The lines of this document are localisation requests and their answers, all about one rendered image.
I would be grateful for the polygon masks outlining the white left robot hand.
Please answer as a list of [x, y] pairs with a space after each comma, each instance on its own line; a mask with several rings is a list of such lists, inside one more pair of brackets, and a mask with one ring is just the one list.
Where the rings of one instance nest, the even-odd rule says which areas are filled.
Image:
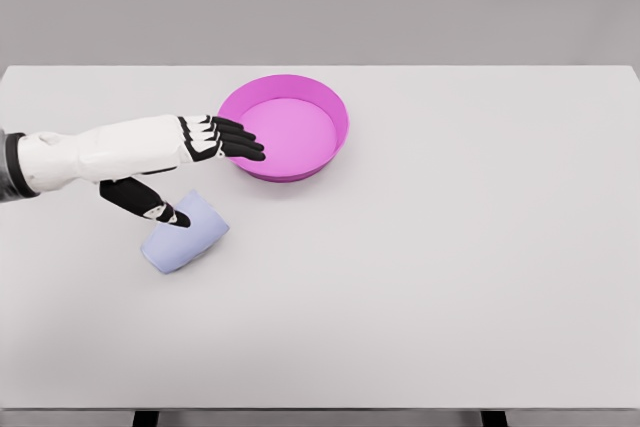
[[176, 210], [137, 175], [175, 170], [213, 158], [266, 159], [264, 146], [240, 123], [212, 115], [161, 115], [92, 129], [78, 136], [78, 174], [101, 197], [139, 217], [187, 228]]

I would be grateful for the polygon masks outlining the pale lavender cup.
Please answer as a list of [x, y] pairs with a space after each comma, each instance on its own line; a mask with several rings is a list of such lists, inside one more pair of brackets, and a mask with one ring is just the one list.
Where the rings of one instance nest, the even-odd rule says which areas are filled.
[[191, 225], [157, 224], [140, 247], [143, 257], [163, 274], [173, 273], [204, 254], [230, 229], [196, 190], [186, 194], [176, 209], [189, 217]]

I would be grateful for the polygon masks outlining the pink round plate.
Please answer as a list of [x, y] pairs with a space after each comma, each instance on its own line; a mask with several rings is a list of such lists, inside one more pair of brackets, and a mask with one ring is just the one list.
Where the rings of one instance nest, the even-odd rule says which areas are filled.
[[345, 103], [326, 84], [294, 74], [254, 79], [233, 91], [218, 115], [242, 124], [264, 145], [266, 159], [232, 160], [270, 182], [313, 176], [337, 155], [349, 133]]

